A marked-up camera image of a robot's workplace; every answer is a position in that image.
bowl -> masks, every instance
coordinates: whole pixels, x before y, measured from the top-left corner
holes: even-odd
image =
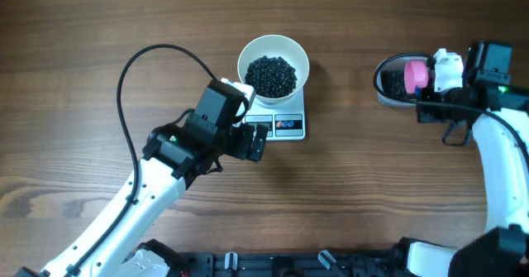
[[[242,50],[237,63],[237,72],[243,84],[245,84],[245,76],[250,63],[262,56],[269,58],[282,57],[290,66],[294,67],[298,80],[296,81],[296,88],[289,95],[281,98],[267,98],[255,95],[259,102],[269,105],[281,103],[292,98],[294,94],[303,88],[307,82],[309,70],[307,53],[296,41],[280,35],[261,36],[254,39]]]

wooden table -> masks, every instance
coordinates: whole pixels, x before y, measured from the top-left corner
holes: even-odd
[[[441,144],[445,125],[382,107],[376,65],[404,51],[471,41],[514,45],[527,85],[527,0],[0,0],[0,275],[58,255],[131,172],[115,103],[127,60],[181,45],[237,80],[257,36],[306,50],[308,136],[270,142],[254,164],[222,158],[150,228],[176,251],[387,248],[401,236],[461,247],[484,229],[475,145]],[[194,107],[208,77],[157,50],[126,77],[123,105],[138,154],[149,132]]]

pile of black beads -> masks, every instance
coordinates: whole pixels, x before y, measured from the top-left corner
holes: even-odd
[[[296,88],[296,70],[283,58],[263,56],[250,63],[245,82],[254,86],[257,95],[281,98]]]

